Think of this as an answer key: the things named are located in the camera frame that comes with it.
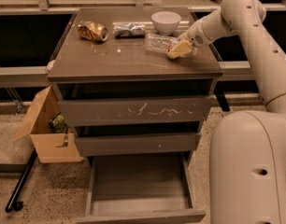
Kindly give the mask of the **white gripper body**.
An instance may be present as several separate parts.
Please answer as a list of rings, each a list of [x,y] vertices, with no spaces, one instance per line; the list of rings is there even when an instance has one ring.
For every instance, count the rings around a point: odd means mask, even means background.
[[[181,41],[184,41],[194,51],[212,43],[205,32],[201,21],[196,21],[187,31],[179,36]]]

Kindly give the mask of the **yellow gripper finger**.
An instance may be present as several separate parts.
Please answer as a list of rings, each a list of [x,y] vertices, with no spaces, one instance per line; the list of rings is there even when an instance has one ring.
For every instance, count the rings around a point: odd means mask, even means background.
[[[192,51],[192,45],[186,40],[181,40],[169,48],[167,56],[170,59],[176,59],[178,57],[190,55]]]

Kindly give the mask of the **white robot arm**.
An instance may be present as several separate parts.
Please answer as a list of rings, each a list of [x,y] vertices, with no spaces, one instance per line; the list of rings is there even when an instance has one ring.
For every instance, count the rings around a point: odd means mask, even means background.
[[[286,54],[258,0],[222,0],[180,35],[194,48],[237,35],[265,106],[224,117],[209,153],[211,224],[286,224]]]

